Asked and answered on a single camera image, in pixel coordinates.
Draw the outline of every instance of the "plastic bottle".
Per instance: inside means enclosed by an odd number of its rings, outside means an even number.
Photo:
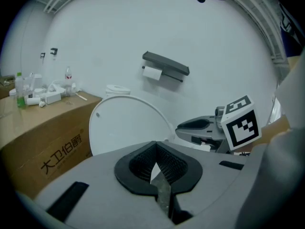
[[[16,97],[18,108],[25,108],[25,101],[23,97],[23,78],[21,72],[17,73],[17,78],[15,80]]]
[[[65,82],[66,82],[66,85],[69,85],[69,86],[72,85],[72,72],[71,72],[70,66],[68,66],[66,69]]]

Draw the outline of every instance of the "white wall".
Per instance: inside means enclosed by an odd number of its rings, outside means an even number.
[[[44,5],[32,0],[20,10],[8,31],[0,56],[1,75],[41,72],[40,53],[53,19],[43,12]]]
[[[177,126],[249,94],[265,125],[276,87],[260,35],[230,3],[206,0],[74,0],[54,18],[45,49],[44,81],[63,79],[67,65],[83,90],[104,96],[107,84],[128,87]],[[142,55],[189,66],[180,83],[142,76]]]

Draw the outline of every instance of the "person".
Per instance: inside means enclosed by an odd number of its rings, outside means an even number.
[[[285,53],[288,59],[290,69],[293,69],[298,62],[302,50],[305,46],[304,19],[303,14],[299,12],[303,0],[279,0],[282,12],[281,36]],[[237,152],[251,152],[253,147],[259,144],[267,144],[271,139],[282,132],[290,129],[290,124],[285,115],[277,121],[262,128],[262,137],[253,143],[246,145]]]

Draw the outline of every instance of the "toilet paper roll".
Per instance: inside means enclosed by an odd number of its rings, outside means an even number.
[[[41,101],[40,97],[33,97],[27,99],[27,105],[39,105],[39,102]]]
[[[154,69],[152,67],[146,66],[143,71],[143,76],[151,79],[159,80],[162,74],[162,70]]]

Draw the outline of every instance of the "toilet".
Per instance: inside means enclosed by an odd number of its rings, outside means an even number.
[[[93,156],[147,141],[173,142],[173,125],[155,106],[130,95],[115,95],[101,101],[89,122]],[[152,171],[154,179],[160,170]]]

